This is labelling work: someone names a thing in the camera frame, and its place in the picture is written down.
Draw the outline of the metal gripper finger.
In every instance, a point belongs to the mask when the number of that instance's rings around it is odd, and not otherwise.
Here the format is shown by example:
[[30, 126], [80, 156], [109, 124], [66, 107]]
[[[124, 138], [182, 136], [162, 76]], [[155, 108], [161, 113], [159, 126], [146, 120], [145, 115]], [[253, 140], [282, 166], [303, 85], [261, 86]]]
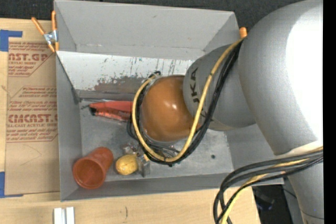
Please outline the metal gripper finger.
[[150, 174], [150, 160], [145, 154], [138, 157], [138, 167], [142, 177], [147, 177]]
[[126, 155], [137, 155], [137, 145], [127, 143], [122, 145], [122, 150]]

